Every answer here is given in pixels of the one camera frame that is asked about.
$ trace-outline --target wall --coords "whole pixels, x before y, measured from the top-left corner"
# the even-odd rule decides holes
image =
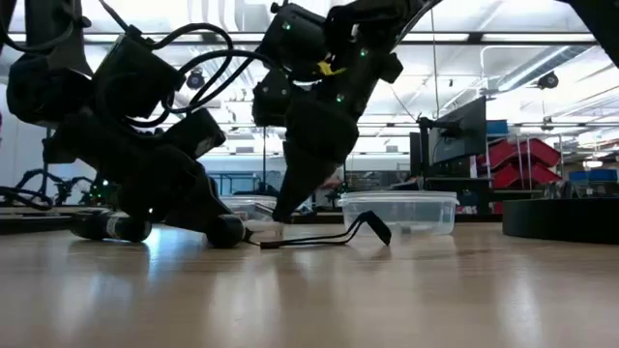
[[[0,114],[2,127],[0,130],[0,186],[15,186],[24,172],[43,168],[43,143],[45,129],[19,121],[9,112],[6,103],[7,86],[0,84]],[[82,161],[72,164],[51,165],[49,171],[61,178],[75,176],[95,177],[95,170]],[[33,179],[25,188],[39,189],[41,179]],[[56,194],[56,187],[51,181],[47,183],[47,195]],[[80,198],[74,190],[74,196],[68,203],[76,203]]]

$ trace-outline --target table surface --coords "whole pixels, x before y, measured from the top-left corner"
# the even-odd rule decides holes
[[[0,237],[2,348],[615,348],[618,305],[616,246],[509,238],[496,224],[264,251],[172,229],[137,246]]]

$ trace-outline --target plastic container lid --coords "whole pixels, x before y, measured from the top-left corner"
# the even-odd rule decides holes
[[[363,202],[453,202],[457,201],[455,192],[441,191],[365,191],[345,193],[340,205]]]

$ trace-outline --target clear plastic container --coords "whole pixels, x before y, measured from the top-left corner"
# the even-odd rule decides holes
[[[447,235],[454,231],[457,196],[438,191],[367,191],[345,193],[339,204],[346,229],[357,216],[374,211],[392,233]]]
[[[259,195],[223,196],[220,200],[243,221],[272,221],[270,211],[278,203],[275,197]]]

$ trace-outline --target black cable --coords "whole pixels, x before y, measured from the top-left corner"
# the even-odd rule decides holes
[[[230,35],[225,30],[221,29],[219,26],[213,25],[213,24],[210,24],[210,23],[190,23],[190,24],[183,25],[182,27],[173,30],[165,38],[163,38],[160,42],[158,42],[158,43],[148,43],[148,46],[151,49],[154,49],[154,50],[162,49],[162,48],[166,47],[167,45],[172,44],[174,42],[174,40],[182,37],[185,34],[189,34],[190,32],[196,31],[196,30],[212,31],[212,32],[220,35],[223,38],[223,40],[228,45],[228,48],[231,49],[231,46],[233,46],[232,38],[230,37]]]
[[[232,38],[230,37],[230,35],[225,30],[221,29],[220,27],[218,27],[216,25],[213,25],[213,24],[209,24],[209,23],[190,23],[190,24],[184,25],[184,26],[182,26],[182,27],[172,31],[165,38],[163,38],[163,40],[161,40],[160,42],[158,42],[158,43],[151,43],[150,47],[152,49],[161,49],[161,48],[166,47],[167,45],[171,44],[174,40],[176,40],[177,38],[181,37],[182,35],[189,34],[190,32],[195,31],[195,30],[209,30],[209,31],[211,31],[211,32],[213,32],[215,34],[218,34],[225,41],[225,44],[226,44],[228,50],[234,49],[234,42],[232,41]],[[206,91],[215,82],[217,82],[217,80],[228,69],[230,64],[232,64],[232,56],[225,57],[225,60],[221,64],[220,68],[213,74],[213,76],[211,76],[211,78],[208,81],[206,81],[204,86],[202,86],[202,88],[200,88],[200,90],[196,94],[198,96],[197,97],[198,99],[200,99],[202,97],[202,95],[204,93],[206,93]],[[207,97],[207,100],[204,103],[209,102],[212,98],[216,97],[218,94],[219,93],[217,93],[217,94],[214,94],[214,93],[210,94]]]
[[[366,214],[360,214],[357,219],[348,227],[348,230],[344,233],[333,235],[333,236],[320,236],[320,237],[307,237],[307,238],[299,238],[294,240],[287,241],[277,241],[277,242],[262,242],[260,243],[260,248],[269,249],[269,248],[279,248],[279,247],[299,247],[299,246],[344,246],[348,242],[350,242],[359,231],[361,225],[366,222],[365,221]],[[324,242],[325,240],[332,240],[346,237],[352,231],[352,235],[344,241],[338,242]]]
[[[241,66],[239,66],[239,68],[232,73],[232,75],[222,84],[225,85],[225,87],[229,86],[230,83],[227,83],[227,81],[233,81],[235,80],[237,77],[239,77],[241,75],[241,73],[243,73],[243,71],[245,69],[248,68],[248,66],[251,64],[251,62],[253,62],[253,59],[248,58],[245,60],[245,62],[243,62],[243,64],[241,64]],[[200,98],[202,98],[202,96],[204,96],[204,94],[206,93],[206,91],[208,91],[209,88],[211,88],[211,86],[213,86],[213,84],[215,82],[217,82],[217,78],[219,78],[219,76],[216,78],[217,73],[215,73],[213,75],[213,77],[211,77],[211,79],[209,79],[204,86],[202,86],[197,93],[195,94],[195,96],[193,96],[192,100],[190,101],[190,104],[195,104],[196,107],[200,107],[203,104],[210,102],[214,97],[216,97],[219,93],[221,93],[221,91],[223,89],[220,90],[220,88],[218,88],[217,90],[213,91],[211,94],[209,94],[208,96],[206,96],[206,98],[204,98],[204,101],[201,101]]]
[[[95,182],[94,182],[92,179],[90,179],[90,178],[86,178],[86,177],[74,177],[74,178],[72,178],[72,179],[71,179],[71,186],[73,187],[73,186],[77,185],[77,184],[78,184],[79,182],[81,182],[81,181],[85,181],[86,183],[90,184],[91,186],[92,186],[93,184],[95,184]]]
[[[23,176],[21,177],[21,180],[17,183],[17,185],[15,185],[14,189],[23,189],[26,186],[26,184],[28,184],[32,179],[34,179],[38,175],[43,175],[43,181],[41,182],[41,186],[40,186],[39,190],[37,190],[38,194],[45,195],[44,188],[46,186],[47,179],[49,179],[52,182],[54,182],[54,184],[59,184],[59,183],[63,182],[62,179],[60,179],[59,177],[49,173],[45,169],[33,169],[33,170],[29,170],[29,171],[27,171],[27,172],[25,172],[23,174]],[[11,204],[12,200],[11,199],[7,199],[6,202]]]
[[[40,198],[45,205],[34,203],[32,202],[32,199],[27,199],[23,197],[22,194],[31,195],[32,199]],[[54,202],[51,198],[41,194],[40,192],[34,192],[29,189],[0,187],[0,197],[5,197],[8,201],[17,201],[28,208],[36,209],[42,212],[50,211],[54,206]]]
[[[191,69],[195,68],[199,64],[202,64],[202,63],[204,63],[206,61],[209,61],[209,60],[212,60],[212,59],[222,58],[222,57],[246,57],[246,58],[252,58],[252,59],[255,59],[255,60],[259,60],[259,61],[263,62],[271,70],[278,70],[278,71],[280,71],[284,75],[284,77],[286,77],[284,72],[280,69],[280,67],[271,58],[269,58],[269,57],[267,57],[267,56],[265,56],[263,54],[260,54],[260,53],[256,53],[256,52],[252,52],[252,51],[239,50],[239,49],[216,50],[216,51],[212,51],[212,52],[201,54],[201,55],[196,56],[195,58],[191,59],[186,65],[184,65],[179,70],[179,73],[181,73],[181,74],[188,73]],[[210,96],[215,97],[219,93],[221,93],[224,89],[226,89],[230,84],[232,84],[234,79],[236,77],[238,77],[243,72],[243,69],[246,68],[250,63],[251,63],[250,60],[247,60],[245,63],[243,63],[243,65],[233,75],[231,75],[220,87],[218,87],[217,90],[215,90]],[[197,103],[190,104],[187,107],[182,107],[182,108],[174,109],[174,108],[172,108],[173,97],[174,97],[173,93],[170,94],[169,96],[165,97],[163,99],[163,101],[162,101],[162,106],[163,106],[163,108],[166,111],[169,111],[169,112],[174,113],[174,114],[184,113],[184,112],[191,112],[191,111],[197,109],[198,107],[204,105],[206,102],[209,101],[208,99],[204,99],[204,100],[199,101]]]
[[[41,44],[36,44],[32,46],[25,46],[25,45],[19,45],[16,42],[14,42],[9,36],[9,30],[4,25],[4,23],[0,21],[0,42],[3,44],[6,44],[8,47],[16,51],[23,52],[23,53],[42,53],[42,52],[49,51],[55,46],[57,46],[58,44],[61,44],[64,41],[66,41],[73,32],[74,32],[74,23],[73,21],[70,21],[69,25],[67,26],[67,29],[62,34],[60,34],[60,36],[58,36],[57,38],[52,39],[48,41],[47,43],[41,43]]]
[[[398,97],[398,94],[396,93],[396,90],[394,89],[394,87],[389,86],[391,88],[391,93],[394,94],[394,97],[396,97],[396,100],[398,100],[399,105],[402,107],[402,109],[404,109],[404,111],[406,111],[406,113],[408,114],[408,116],[410,116],[413,120],[415,120],[415,122],[417,122],[419,120],[419,117],[415,117],[413,116],[410,111],[408,111],[408,108],[406,107],[406,105],[404,105],[404,103],[402,102],[402,100]]]
[[[125,122],[133,127],[136,128],[142,128],[142,129],[150,129],[150,128],[154,128],[160,124],[162,124],[163,122],[165,122],[165,120],[167,120],[167,118],[170,116],[170,113],[167,111],[164,111],[163,114],[161,114],[157,119],[153,120],[153,121],[146,121],[146,122],[142,122],[142,121],[137,121],[129,116],[127,116],[125,118]]]
[[[99,0],[99,2],[101,3],[105,11],[114,19],[114,21],[118,23],[121,28],[123,28],[123,31],[129,31],[129,25],[127,24],[127,22],[123,20],[123,18],[111,6],[107,5],[104,0]]]

